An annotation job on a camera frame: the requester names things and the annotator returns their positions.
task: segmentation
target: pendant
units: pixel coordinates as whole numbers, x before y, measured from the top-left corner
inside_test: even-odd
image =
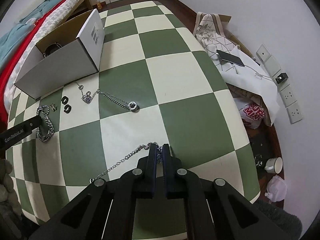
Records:
[[[132,101],[128,104],[128,109],[131,111],[131,112],[135,112],[138,110],[138,105],[136,102]]]
[[[91,95],[91,92],[88,91],[88,92],[86,92],[86,94],[83,95],[83,97],[82,97],[82,100],[83,100],[86,104],[90,104],[91,101],[92,101],[92,97],[91,97],[90,95]]]

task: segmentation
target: green square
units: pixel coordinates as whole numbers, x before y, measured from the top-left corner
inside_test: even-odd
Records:
[[[158,6],[151,6],[132,10],[134,18],[164,14]]]
[[[37,217],[36,217],[36,220],[37,220],[38,225],[40,225],[40,226],[45,223],[44,221],[42,221],[41,219],[39,219]]]
[[[20,98],[20,94],[12,100],[8,122],[12,121],[13,118],[16,117],[19,98]]]
[[[25,181],[16,179],[16,182],[22,209],[34,215]]]
[[[11,163],[11,165],[12,165],[12,172],[10,173],[10,176],[11,177],[15,177],[15,175],[14,175],[14,166],[13,166],[13,148],[11,147],[11,148],[9,148],[9,149],[7,149],[7,151],[6,151],[6,159]]]
[[[23,116],[24,116],[24,111],[16,116],[16,119],[14,120],[14,125],[22,123],[23,122]]]
[[[125,5],[125,6],[121,6],[121,7],[117,7],[117,8],[113,8],[113,9],[108,10],[107,17],[110,16],[110,15],[114,15],[114,14],[117,14],[117,13],[120,13],[120,12],[129,11],[129,10],[131,10],[130,4],[129,5]]]
[[[192,54],[196,58],[213,92],[228,89],[219,70],[205,51],[193,51]]]
[[[140,33],[139,36],[146,58],[190,51],[176,29]]]
[[[52,218],[69,203],[66,187],[47,184],[40,184],[40,186],[49,217]]]
[[[66,186],[88,186],[89,180],[107,169],[100,120],[59,132]]]
[[[183,200],[167,199],[164,192],[164,179],[158,177],[153,199],[137,199],[132,239],[165,238],[186,232]]]
[[[59,131],[59,125],[60,125],[60,107],[61,107],[62,90],[63,88],[53,92],[52,94],[40,100],[41,106],[50,106],[51,104],[55,104],[57,108],[56,111],[50,110],[50,113],[48,115],[53,124],[55,132]],[[41,134],[45,135],[48,131],[47,125],[45,124],[44,129],[42,128],[42,126],[40,126],[40,131],[41,131]]]
[[[27,104],[26,104],[26,109],[30,106],[32,106],[35,102],[38,102],[40,100],[40,98],[38,99],[33,99],[32,97],[28,96],[28,100],[27,100]]]
[[[186,169],[234,151],[214,93],[159,105],[172,153]]]
[[[26,181],[39,183],[36,159],[36,139],[22,144],[22,162],[24,179]]]
[[[138,34],[138,30],[136,27],[136,22],[134,19],[113,24],[104,28],[104,43],[113,41],[116,39],[120,39],[123,37],[131,36],[134,34]]]
[[[135,101],[140,109],[158,104],[145,59],[100,72],[99,88],[128,103]],[[126,112],[99,94],[100,119]]]
[[[250,144],[236,150],[236,155],[240,168],[244,197],[250,201],[260,191],[256,165]]]
[[[175,28],[185,27],[185,25],[174,14],[166,14],[165,16]]]
[[[102,21],[102,26],[103,26],[103,27],[104,27],[104,25],[106,24],[106,19],[107,19],[106,17],[104,17],[104,18],[101,19],[101,21]]]

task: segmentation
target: table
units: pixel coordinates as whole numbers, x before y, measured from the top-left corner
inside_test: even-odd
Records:
[[[259,183],[239,112],[219,71],[190,31],[159,2],[114,8],[100,17],[105,25],[100,72],[78,83],[84,92],[100,87],[137,102],[140,109],[129,112],[102,95],[87,105],[75,83],[39,100],[17,89],[8,128],[34,116],[39,105],[57,107],[49,114],[55,134],[48,143],[33,132],[6,152],[25,216],[38,224],[46,222],[90,178],[148,142],[169,143],[185,168],[204,179],[224,178],[255,201]],[[63,112],[63,96],[69,97],[69,114]],[[119,178],[147,154],[140,151],[104,179]],[[133,239],[184,239],[185,231],[182,200],[166,200],[157,193],[156,201],[137,202]]]

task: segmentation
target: earring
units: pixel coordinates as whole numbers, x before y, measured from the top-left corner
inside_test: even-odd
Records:
[[[66,97],[66,96],[64,96],[64,97],[61,99],[61,103],[62,103],[63,105],[65,105],[66,103],[68,103],[68,101],[69,101],[69,98]]]
[[[66,114],[69,114],[71,111],[71,105],[65,105],[63,112],[65,112]]]

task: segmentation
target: cardboard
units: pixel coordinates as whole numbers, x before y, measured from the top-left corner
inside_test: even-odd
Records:
[[[37,99],[98,72],[103,40],[103,24],[97,9],[65,22],[33,47],[14,85]],[[55,42],[63,47],[44,57],[46,48]]]

